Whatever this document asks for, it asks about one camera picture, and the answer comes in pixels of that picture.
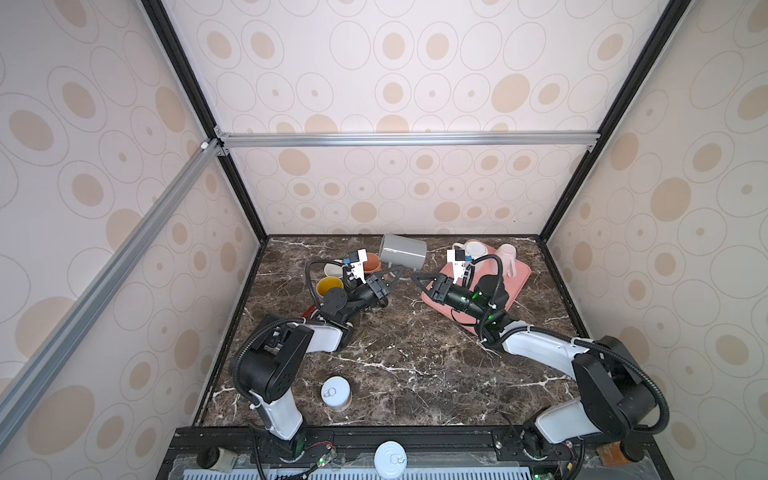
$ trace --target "white cup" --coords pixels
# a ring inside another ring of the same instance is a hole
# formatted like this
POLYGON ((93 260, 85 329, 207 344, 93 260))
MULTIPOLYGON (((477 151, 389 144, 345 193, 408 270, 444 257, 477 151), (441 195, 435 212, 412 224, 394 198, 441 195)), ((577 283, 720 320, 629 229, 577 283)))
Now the white cup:
POLYGON ((323 271, 326 273, 326 276, 334 276, 336 278, 341 278, 344 275, 344 271, 341 270, 341 267, 334 265, 333 263, 326 263, 326 267, 323 269, 323 271))
POLYGON ((464 250, 473 260, 488 254, 488 248, 477 240, 470 240, 467 243, 454 243, 453 246, 464 250))

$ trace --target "black frame edge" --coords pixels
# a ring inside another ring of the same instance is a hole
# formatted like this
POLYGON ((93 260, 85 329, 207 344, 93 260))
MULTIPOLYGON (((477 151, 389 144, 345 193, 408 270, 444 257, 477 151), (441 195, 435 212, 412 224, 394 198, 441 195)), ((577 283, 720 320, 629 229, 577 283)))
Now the black frame edge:
MULTIPOLYGON (((494 427, 489 425, 452 425, 452 426, 417 426, 417 425, 392 425, 392 426, 317 426, 309 427, 307 436, 312 441, 320 439, 332 439, 339 448, 339 453, 347 455, 352 460, 361 453, 374 453, 376 448, 388 440, 401 442, 407 452, 487 452, 496 454, 499 461, 518 462, 538 471, 553 472, 559 461, 567 458, 568 450, 565 446, 558 446, 557 457, 547 458, 536 462, 525 457, 520 446, 509 445, 502 442, 501 449, 495 448, 495 441, 504 440, 509 431, 509 426, 494 427)), ((156 480, 166 480, 174 467, 174 461, 179 456, 194 456, 200 449, 211 446, 220 446, 238 454, 250 455, 251 462, 255 451, 254 441, 260 443, 259 457, 262 463, 269 463, 277 468, 306 468, 316 461, 318 455, 324 452, 319 449, 310 455, 290 464, 276 458, 268 445, 263 441, 266 434, 263 430, 255 432, 255 435, 246 426, 228 427, 185 427, 176 429, 170 446, 165 452, 156 480)), ((652 435, 633 432, 627 437, 627 441, 644 449, 658 475, 663 480, 674 480, 661 451, 652 435)), ((590 455, 594 455, 597 444, 585 441, 585 447, 590 455)))
POLYGON ((265 241, 260 242, 259 244, 259 251, 256 253, 256 259, 253 261, 253 265, 250 269, 250 272, 248 273, 248 277, 245 279, 243 292, 237 301, 237 306, 235 307, 235 310, 232 313, 232 318, 230 319, 229 328, 227 328, 227 332, 224 334, 221 348, 218 355, 216 355, 216 362, 214 363, 214 367, 208 376, 208 381, 205 385, 205 390, 203 391, 203 400, 200 402, 200 405, 197 407, 197 411, 195 412, 194 420, 192 421, 193 427, 200 426, 203 418, 205 417, 205 412, 208 410, 211 396, 214 394, 216 384, 219 382, 221 373, 224 370, 224 363, 227 361, 227 354, 229 353, 232 346, 232 341, 234 340, 235 333, 237 332, 237 327, 240 326, 240 317, 243 316, 245 304, 250 298, 250 291, 253 289, 253 283, 256 281, 256 275, 259 272, 259 266, 261 265, 261 260, 264 258, 266 246, 269 242, 270 240, 267 238, 265 241))
MULTIPOLYGON (((205 100, 205 95, 200 88, 200 84, 197 82, 192 66, 184 53, 184 48, 176 35, 173 24, 170 22, 168 12, 163 6, 162 0, 141 0, 141 4, 144 6, 147 17, 149 17, 152 27, 165 49, 168 60, 170 60, 184 92, 186 92, 187 98, 189 98, 194 113, 198 120, 200 120, 200 124, 203 126, 205 134, 208 138, 218 139, 214 114, 211 112, 210 107, 205 100)), ((253 206, 250 195, 245 188, 243 178, 237 171, 232 156, 226 149, 223 149, 223 151, 226 152, 226 155, 219 157, 219 163, 221 164, 224 173, 227 175, 227 179, 240 202, 240 206, 243 208, 243 212, 245 213, 250 226, 256 233, 259 242, 264 243, 267 241, 264 225, 261 223, 256 208, 253 206)))
POLYGON ((576 171, 568 181, 568 185, 563 194, 558 199, 558 204, 555 205, 552 214, 547 219, 544 228, 541 230, 539 236, 542 243, 547 243, 554 233, 554 229, 557 228, 560 220, 565 215, 566 210, 571 205, 571 202, 576 197, 581 185, 587 179, 594 162, 602 153, 608 141, 611 139, 612 134, 616 130, 616 127, 621 122, 621 118, 629 108, 630 104, 634 100, 635 96, 640 90, 643 82, 653 68, 656 60, 659 58, 664 46, 667 44, 667 40, 674 32, 680 19, 688 8, 691 0, 670 0, 664 12, 661 14, 659 21, 657 22, 654 30, 651 32, 650 37, 645 43, 643 50, 637 57, 637 61, 634 63, 632 70, 630 70, 627 80, 619 90, 616 100, 611 105, 608 113, 603 119, 603 123, 600 125, 598 132, 600 138, 598 142, 593 146, 591 151, 587 151, 584 157, 581 159, 576 171))
POLYGON ((563 304, 565 305, 565 312, 569 317, 571 317, 571 323, 573 323, 573 326, 576 329, 576 335, 583 338, 589 338, 589 332, 587 331, 587 327, 584 325, 584 320, 581 319, 581 315, 579 315, 578 310, 576 310, 576 304, 571 298, 571 293, 568 292, 568 288, 565 286, 565 282, 563 282, 563 277, 560 275, 558 266, 554 264, 552 254, 549 252, 549 247, 547 247, 546 242, 544 242, 541 237, 536 240, 536 244, 538 245, 538 249, 541 251, 541 256, 544 258, 544 263, 547 266, 547 270, 549 270, 550 275, 552 275, 554 285, 557 287, 558 292, 560 293, 560 298, 563 300, 563 304))

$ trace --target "polka dot wallpaper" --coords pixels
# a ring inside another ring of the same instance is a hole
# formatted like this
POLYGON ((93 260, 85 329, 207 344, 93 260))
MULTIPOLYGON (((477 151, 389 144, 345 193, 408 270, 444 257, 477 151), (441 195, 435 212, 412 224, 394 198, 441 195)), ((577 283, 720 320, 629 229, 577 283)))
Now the polka dot wallpaper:
MULTIPOLYGON (((0 394, 201 142, 132 0, 0 15, 0 394)), ((154 478, 256 240, 203 173, 0 455, 0 478, 154 478)))
POLYGON ((675 478, 768 468, 766 126, 768 2, 699 2, 549 243, 664 390, 675 478))
POLYGON ((584 145, 236 148, 268 233, 537 233, 584 145))
POLYGON ((131 0, 0 15, 0 392, 200 145, 131 0))
POLYGON ((236 133, 596 130, 667 4, 165 3, 236 133))
MULTIPOLYGON (((211 164, 0 455, 0 480, 155 478, 174 430, 190 424, 255 257, 236 205, 211 164)), ((22 352, 39 337, 16 332, 22 352)))

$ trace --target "gray mug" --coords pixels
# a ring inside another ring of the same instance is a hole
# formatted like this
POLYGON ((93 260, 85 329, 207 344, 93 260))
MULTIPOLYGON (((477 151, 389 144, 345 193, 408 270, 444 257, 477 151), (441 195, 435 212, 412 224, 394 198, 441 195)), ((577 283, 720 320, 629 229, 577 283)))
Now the gray mug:
POLYGON ((379 259, 390 265, 420 270, 427 256, 427 243, 414 238, 401 237, 390 233, 384 235, 379 248, 379 259))

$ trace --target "pink mug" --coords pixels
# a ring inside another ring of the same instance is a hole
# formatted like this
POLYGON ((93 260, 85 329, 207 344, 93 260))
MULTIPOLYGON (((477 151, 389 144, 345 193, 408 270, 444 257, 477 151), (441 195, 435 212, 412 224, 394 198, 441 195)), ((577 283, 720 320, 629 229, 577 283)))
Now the pink mug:
MULTIPOLYGON (((515 278, 518 275, 518 268, 515 262, 518 257, 518 249, 509 243, 505 243, 496 249, 496 255, 502 259, 502 274, 509 278, 515 278)), ((495 275, 498 272, 498 264, 491 262, 491 274, 495 275)))

